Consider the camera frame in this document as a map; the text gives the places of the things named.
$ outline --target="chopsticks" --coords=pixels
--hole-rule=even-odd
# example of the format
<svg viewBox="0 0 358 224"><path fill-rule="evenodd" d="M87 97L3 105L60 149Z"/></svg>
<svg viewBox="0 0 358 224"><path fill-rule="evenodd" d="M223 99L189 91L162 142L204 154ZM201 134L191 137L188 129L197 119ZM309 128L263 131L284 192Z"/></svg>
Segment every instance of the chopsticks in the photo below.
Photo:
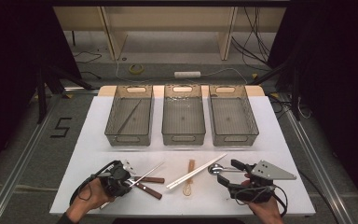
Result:
<svg viewBox="0 0 358 224"><path fill-rule="evenodd" d="M188 173L187 175L184 175L182 177L180 177L179 179L173 181L171 184L167 185L167 189L173 189L175 188L176 186L178 186L179 184L181 184L182 182L184 182L185 180L189 179L191 176L193 175L196 175L197 173L199 173L201 170L207 168L209 165L211 165L212 163L222 159L223 157L225 157L227 155L227 153L211 160L211 161L208 161L207 163L203 164L201 167L197 168L196 170L194 170L193 172L191 173Z"/></svg>

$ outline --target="human hand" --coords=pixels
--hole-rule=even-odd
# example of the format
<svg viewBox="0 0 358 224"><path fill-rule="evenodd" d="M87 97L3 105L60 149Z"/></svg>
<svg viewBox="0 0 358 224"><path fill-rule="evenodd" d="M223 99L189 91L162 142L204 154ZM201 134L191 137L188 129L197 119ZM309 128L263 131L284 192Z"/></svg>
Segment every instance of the human hand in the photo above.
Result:
<svg viewBox="0 0 358 224"><path fill-rule="evenodd" d="M244 186L250 184L249 179L241 183ZM283 223L281 214L279 212L277 201L271 197L266 203L247 203L249 208L260 218L264 224Z"/></svg>
<svg viewBox="0 0 358 224"><path fill-rule="evenodd" d="M77 223L89 210L99 208L104 203L111 203L114 200L115 198L107 196L104 192L100 178L95 178L80 191L72 205L66 210L66 215Z"/></svg>

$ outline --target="table surface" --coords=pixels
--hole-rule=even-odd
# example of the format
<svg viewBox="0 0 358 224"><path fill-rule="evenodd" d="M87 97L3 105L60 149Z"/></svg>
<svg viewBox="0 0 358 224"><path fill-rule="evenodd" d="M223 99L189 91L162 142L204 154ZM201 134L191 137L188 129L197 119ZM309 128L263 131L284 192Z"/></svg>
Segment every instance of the table surface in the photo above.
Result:
<svg viewBox="0 0 358 224"><path fill-rule="evenodd" d="M59 215L66 211L74 190L91 174L97 172L110 161L128 160L143 175L148 170L164 162L150 176L164 177L165 184L145 183L163 196L157 200L147 193L135 188L130 193L119 197L103 210L89 211L90 215L112 217L242 217L252 216L248 206L237 205L229 199L226 188L217 183L216 176L202 170L193 176L192 194L185 196L182 192L184 183L174 189L166 186L187 174L188 161L196 161L196 169L204 163L227 155L218 163L229 166L231 159L254 164L261 160L268 161L297 176L296 180L279 180L274 184L283 188L288 197L288 215L310 216L315 210L304 184L299 178L293 158L284 141L281 128L266 96L250 96L257 127L260 134L251 147L215 147L212 141L210 116L207 103L207 87L203 89L203 107L206 134L202 146L164 146L162 141L162 86L155 86L155 103L153 112L152 137L149 147L112 147L104 129L112 106L112 96L94 97L83 129L69 162L60 188L51 207L50 213ZM103 91L111 92L112 88ZM240 183L245 177L239 173L223 173L231 183ZM277 195L284 200L283 194L276 189Z"/></svg>

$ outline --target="bin handle cutout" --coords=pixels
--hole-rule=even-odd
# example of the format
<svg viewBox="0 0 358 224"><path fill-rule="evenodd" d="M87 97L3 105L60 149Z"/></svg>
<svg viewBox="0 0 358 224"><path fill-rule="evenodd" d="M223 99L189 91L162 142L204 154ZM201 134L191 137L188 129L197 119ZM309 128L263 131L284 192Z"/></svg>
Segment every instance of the bin handle cutout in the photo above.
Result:
<svg viewBox="0 0 358 224"><path fill-rule="evenodd" d="M173 136L172 137L173 142L194 142L196 141L195 136Z"/></svg>
<svg viewBox="0 0 358 224"><path fill-rule="evenodd" d="M146 88L145 87L128 87L127 92L129 92L129 93L146 92Z"/></svg>
<svg viewBox="0 0 358 224"><path fill-rule="evenodd" d="M218 87L216 88L217 93L232 93L235 91L234 87Z"/></svg>
<svg viewBox="0 0 358 224"><path fill-rule="evenodd" d="M247 136L230 136L225 137L225 142L246 142L248 139Z"/></svg>
<svg viewBox="0 0 358 224"><path fill-rule="evenodd" d="M189 91L193 91L193 88L189 87L189 86L181 86L181 87L173 87L172 90L176 91L176 92L178 92L178 91L187 91L187 92L189 92Z"/></svg>
<svg viewBox="0 0 358 224"><path fill-rule="evenodd" d="M118 136L116 137L116 141L122 143L138 143L141 139L139 139L139 137Z"/></svg>

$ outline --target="plastic storage bin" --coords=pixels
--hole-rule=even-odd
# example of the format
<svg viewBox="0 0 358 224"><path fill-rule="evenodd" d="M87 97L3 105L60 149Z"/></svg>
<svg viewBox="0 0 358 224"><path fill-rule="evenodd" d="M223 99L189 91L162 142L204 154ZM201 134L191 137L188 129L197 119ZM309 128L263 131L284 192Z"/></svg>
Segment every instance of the plastic storage bin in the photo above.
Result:
<svg viewBox="0 0 358 224"><path fill-rule="evenodd" d="M245 86L209 87L213 145L251 146L259 132Z"/></svg>
<svg viewBox="0 0 358 224"><path fill-rule="evenodd" d="M105 135L112 146L149 146L153 86L117 86Z"/></svg>
<svg viewBox="0 0 358 224"><path fill-rule="evenodd" d="M205 120L201 85L166 85L162 121L164 145L202 145Z"/></svg>

